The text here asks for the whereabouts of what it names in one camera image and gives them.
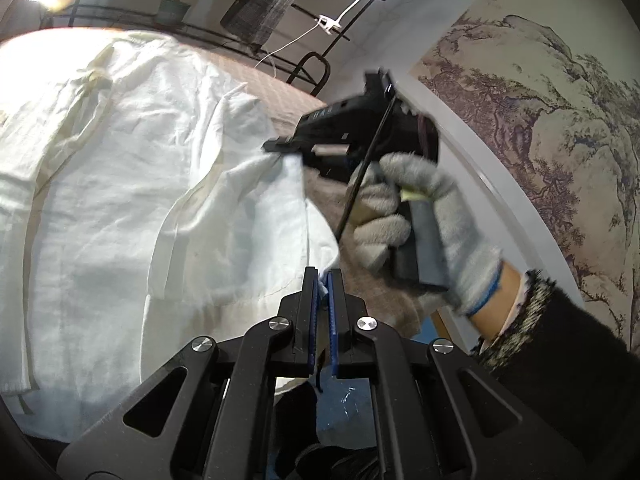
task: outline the blue gripper pad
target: blue gripper pad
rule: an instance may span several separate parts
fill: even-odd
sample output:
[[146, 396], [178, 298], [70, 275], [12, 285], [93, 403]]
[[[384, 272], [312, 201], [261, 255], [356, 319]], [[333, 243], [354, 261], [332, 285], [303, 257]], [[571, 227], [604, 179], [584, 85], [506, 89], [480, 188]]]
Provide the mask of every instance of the blue gripper pad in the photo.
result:
[[310, 370], [316, 368], [316, 332], [318, 331], [318, 305], [320, 304], [320, 287], [318, 286], [318, 271], [314, 280], [313, 299], [309, 316], [309, 361]]
[[329, 351], [331, 354], [331, 375], [338, 373], [338, 331], [335, 325], [334, 281], [329, 272], [326, 276], [326, 288], [329, 291]]

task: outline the white cable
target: white cable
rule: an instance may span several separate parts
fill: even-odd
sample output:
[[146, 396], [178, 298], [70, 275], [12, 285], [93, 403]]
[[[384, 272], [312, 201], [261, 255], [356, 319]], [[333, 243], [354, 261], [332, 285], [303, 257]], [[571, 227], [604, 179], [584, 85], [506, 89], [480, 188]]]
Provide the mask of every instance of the white cable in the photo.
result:
[[[355, 7], [356, 4], [359, 1], [360, 0], [354, 0], [354, 2], [349, 7], [347, 7], [346, 9], [343, 10], [343, 12], [340, 14], [340, 16], [338, 16], [337, 20], [332, 20], [331, 18], [328, 18], [327, 16], [322, 16], [321, 15], [320, 18], [318, 19], [318, 22], [313, 27], [311, 27], [308, 31], [306, 31], [304, 34], [300, 34], [295, 40], [289, 41], [289, 43], [287, 43], [285, 46], [281, 46], [278, 50], [274, 50], [273, 52], [270, 52], [269, 54], [264, 56], [260, 61], [258, 61], [258, 63], [255, 64], [254, 68], [258, 68], [258, 65], [260, 65], [260, 63], [262, 63], [268, 57], [273, 56], [273, 54], [277, 54], [283, 48], [287, 48], [290, 44], [295, 43], [297, 40], [301, 40], [308, 33], [310, 33], [312, 30], [314, 30], [318, 26], [322, 27], [322, 30], [324, 30], [327, 34], [331, 34], [332, 28], [334, 28], [334, 27], [338, 27], [339, 28], [340, 27], [340, 20], [343, 19], [344, 15], [347, 12], [349, 12], [351, 9], [353, 9], [353, 7]], [[271, 60], [271, 64], [273, 65], [273, 76], [276, 77], [276, 75], [277, 75], [276, 65], [273, 62], [273, 60]]]
[[356, 6], [356, 4], [359, 2], [360, 0], [355, 0], [349, 7], [347, 7], [346, 9], [343, 10], [342, 14], [340, 16], [338, 16], [338, 19], [335, 20], [336, 22], [338, 22], [338, 27], [340, 27], [340, 20], [344, 18], [344, 15], [349, 12], [351, 9], [353, 9], [353, 7]]
[[290, 44], [295, 43], [297, 40], [300, 40], [301, 38], [304, 38], [308, 33], [310, 33], [312, 30], [314, 30], [318, 25], [320, 25], [320, 22], [317, 22], [313, 27], [311, 27], [304, 34], [300, 34], [295, 40], [289, 41], [289, 43], [287, 43], [285, 46], [281, 46], [278, 50], [274, 50], [270, 54], [267, 54], [266, 56], [264, 56], [260, 61], [258, 61], [258, 63], [255, 64], [254, 68], [258, 68], [258, 65], [260, 65], [260, 63], [262, 63], [268, 57], [273, 56], [273, 54], [277, 54], [283, 48], [287, 48]]
[[[266, 49], [263, 49], [263, 50], [267, 53], [266, 57], [269, 57], [271, 54], [273, 54], [273, 52], [269, 52]], [[278, 76], [278, 69], [276, 69], [276, 63], [273, 61], [273, 57], [269, 57], [269, 61], [271, 61], [271, 66], [273, 66], [273, 76], [277, 77]]]

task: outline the gloved hand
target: gloved hand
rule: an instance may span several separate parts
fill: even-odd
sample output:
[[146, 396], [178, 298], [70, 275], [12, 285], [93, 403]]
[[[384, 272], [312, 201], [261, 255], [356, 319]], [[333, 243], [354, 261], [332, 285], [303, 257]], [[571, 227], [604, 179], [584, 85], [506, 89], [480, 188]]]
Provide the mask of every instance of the gloved hand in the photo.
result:
[[[458, 314], [472, 316], [495, 289], [502, 269], [501, 251], [478, 230], [456, 182], [428, 160], [407, 153], [380, 159], [384, 176], [402, 188], [417, 190], [433, 200], [436, 220], [450, 277], [446, 301]], [[399, 196], [380, 182], [371, 168], [363, 180], [350, 221], [356, 225], [356, 257], [378, 272], [389, 256], [408, 238], [411, 225], [394, 214]]]

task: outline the black sleeve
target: black sleeve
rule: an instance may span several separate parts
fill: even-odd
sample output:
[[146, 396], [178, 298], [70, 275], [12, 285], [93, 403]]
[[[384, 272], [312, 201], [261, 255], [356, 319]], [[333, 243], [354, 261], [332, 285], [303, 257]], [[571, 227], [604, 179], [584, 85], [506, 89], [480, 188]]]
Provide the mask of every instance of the black sleeve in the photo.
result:
[[640, 360], [554, 283], [527, 277], [520, 313], [478, 361], [599, 468], [598, 478], [627, 478], [640, 452]]

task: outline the triangular cutout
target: triangular cutout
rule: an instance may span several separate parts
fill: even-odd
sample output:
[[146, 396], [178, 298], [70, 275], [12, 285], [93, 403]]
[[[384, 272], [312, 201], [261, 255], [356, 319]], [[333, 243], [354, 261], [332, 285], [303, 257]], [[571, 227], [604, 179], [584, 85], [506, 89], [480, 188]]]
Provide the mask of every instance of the triangular cutout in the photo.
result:
[[125, 414], [122, 421], [130, 428], [148, 436], [159, 436], [186, 377], [187, 368], [174, 368]]
[[518, 423], [519, 416], [487, 389], [472, 372], [462, 370], [458, 377], [474, 410], [480, 431], [485, 437], [496, 436]]

